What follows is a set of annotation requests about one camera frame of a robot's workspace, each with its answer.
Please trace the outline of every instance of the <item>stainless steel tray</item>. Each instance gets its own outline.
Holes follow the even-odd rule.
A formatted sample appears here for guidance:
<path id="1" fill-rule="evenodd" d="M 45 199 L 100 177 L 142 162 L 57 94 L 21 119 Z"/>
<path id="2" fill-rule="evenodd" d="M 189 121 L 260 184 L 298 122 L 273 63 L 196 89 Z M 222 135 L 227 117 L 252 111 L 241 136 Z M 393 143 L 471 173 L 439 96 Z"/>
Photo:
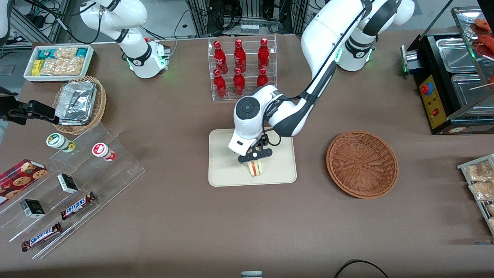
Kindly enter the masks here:
<path id="1" fill-rule="evenodd" d="M 436 45 L 447 71 L 451 73 L 476 72 L 465 43 L 461 38 L 440 39 L 436 41 Z"/>
<path id="2" fill-rule="evenodd" d="M 465 106 L 486 93 L 483 88 L 470 90 L 482 85 L 478 74 L 456 74 L 451 77 L 456 96 L 461 106 Z M 489 96 L 468 111 L 469 114 L 494 114 L 494 95 Z"/>

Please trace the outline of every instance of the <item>brown woven basket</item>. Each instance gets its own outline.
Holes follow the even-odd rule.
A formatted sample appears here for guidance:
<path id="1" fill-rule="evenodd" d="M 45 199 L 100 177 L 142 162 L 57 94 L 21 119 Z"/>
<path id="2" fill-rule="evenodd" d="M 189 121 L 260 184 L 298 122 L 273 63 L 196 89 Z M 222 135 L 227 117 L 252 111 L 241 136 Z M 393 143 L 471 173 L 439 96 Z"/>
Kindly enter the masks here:
<path id="1" fill-rule="evenodd" d="M 88 131 L 94 128 L 103 118 L 103 114 L 105 113 L 105 105 L 106 105 L 106 92 L 105 88 L 101 85 L 101 83 L 94 77 L 84 76 L 82 78 L 77 78 L 69 81 L 70 83 L 83 82 L 83 81 L 92 81 L 98 85 L 98 92 L 96 93 L 96 100 L 94 101 L 94 108 L 92 114 L 92 120 L 89 124 L 85 126 L 62 126 L 62 125 L 54 125 L 55 129 L 63 132 L 69 133 L 73 135 L 82 134 L 85 131 Z M 53 102 L 52 107 L 56 108 L 58 104 L 58 98 L 60 97 L 60 93 L 62 92 L 62 88 L 58 90 L 57 96 L 55 97 L 55 101 Z"/>
<path id="2" fill-rule="evenodd" d="M 338 135 L 329 145 L 326 166 L 337 186 L 362 199 L 383 196 L 398 178 L 393 150 L 381 138 L 365 131 Z"/>

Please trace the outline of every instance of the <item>red button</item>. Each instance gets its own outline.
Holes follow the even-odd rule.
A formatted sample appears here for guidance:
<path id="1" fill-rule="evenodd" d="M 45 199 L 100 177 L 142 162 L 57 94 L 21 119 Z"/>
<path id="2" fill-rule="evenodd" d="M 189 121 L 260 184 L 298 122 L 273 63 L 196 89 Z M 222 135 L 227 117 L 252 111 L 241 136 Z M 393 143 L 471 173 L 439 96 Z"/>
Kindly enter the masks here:
<path id="1" fill-rule="evenodd" d="M 423 94 L 429 93 L 429 91 L 430 91 L 430 87 L 427 84 L 422 85 L 422 87 L 420 87 L 420 92 Z"/>

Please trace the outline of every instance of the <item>table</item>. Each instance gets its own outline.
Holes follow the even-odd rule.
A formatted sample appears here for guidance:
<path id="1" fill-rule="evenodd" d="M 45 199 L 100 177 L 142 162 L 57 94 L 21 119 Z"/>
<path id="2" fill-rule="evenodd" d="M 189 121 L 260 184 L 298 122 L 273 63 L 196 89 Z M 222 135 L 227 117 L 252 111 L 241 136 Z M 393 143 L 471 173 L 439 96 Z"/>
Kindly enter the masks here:
<path id="1" fill-rule="evenodd" d="M 148 171 L 42 260 L 0 236 L 0 277 L 235 278 L 262 270 L 267 278 L 320 278 L 357 258 L 390 277 L 491 276 L 494 247 L 473 243 L 492 237 L 455 166 L 492 153 L 494 136 L 430 135 L 413 80 L 400 76 L 399 47 L 417 34 L 385 32 L 364 69 L 337 70 L 294 137 L 294 183 L 223 188 L 207 182 L 208 135 L 234 127 L 235 103 L 211 100 L 207 40 L 180 41 L 170 69 L 149 80 L 129 71 L 116 44 L 95 44 L 92 75 L 108 95 L 103 122 Z M 299 39 L 277 37 L 279 89 L 294 96 L 310 70 Z M 59 87 L 26 82 L 21 100 L 51 103 Z M 398 181 L 382 198 L 350 197 L 326 170 L 331 140 L 355 129 L 383 138 L 398 158 Z M 23 158 L 45 161 L 52 131 L 43 121 L 10 125 L 0 170 Z"/>

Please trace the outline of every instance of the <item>red soda bottle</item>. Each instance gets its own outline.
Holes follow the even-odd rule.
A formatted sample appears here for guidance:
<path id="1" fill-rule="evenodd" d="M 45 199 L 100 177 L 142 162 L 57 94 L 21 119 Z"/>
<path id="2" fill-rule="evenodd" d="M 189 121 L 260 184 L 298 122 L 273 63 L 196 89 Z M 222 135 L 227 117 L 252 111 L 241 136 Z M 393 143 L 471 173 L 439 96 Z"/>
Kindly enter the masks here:
<path id="1" fill-rule="evenodd" d="M 221 70 L 223 74 L 228 72 L 228 66 L 226 65 L 226 55 L 225 52 L 221 49 L 221 43 L 219 41 L 215 41 L 214 45 L 214 63 L 216 67 Z"/>
<path id="2" fill-rule="evenodd" d="M 235 85 L 235 94 L 244 95 L 244 88 L 246 87 L 246 80 L 242 75 L 240 67 L 235 68 L 235 76 L 233 77 L 233 84 Z"/>
<path id="3" fill-rule="evenodd" d="M 219 98 L 225 98 L 226 97 L 226 83 L 223 77 L 221 76 L 221 72 L 219 69 L 214 69 L 213 71 L 214 74 L 214 88 L 216 89 L 216 93 L 218 94 Z"/>
<path id="4" fill-rule="evenodd" d="M 268 84 L 269 79 L 266 76 L 266 68 L 263 67 L 261 70 L 259 70 L 259 76 L 257 77 L 257 86 L 262 87 L 266 84 Z"/>
<path id="5" fill-rule="evenodd" d="M 242 47 L 242 40 L 235 40 L 235 52 L 233 53 L 233 57 L 235 58 L 235 66 L 240 67 L 242 72 L 247 70 L 247 59 L 246 59 L 246 51 Z"/>
<path id="6" fill-rule="evenodd" d="M 259 52 L 257 53 L 258 60 L 258 68 L 261 70 L 263 67 L 266 69 L 269 66 L 269 49 L 268 49 L 268 39 L 261 39 L 261 47 L 259 48 Z"/>

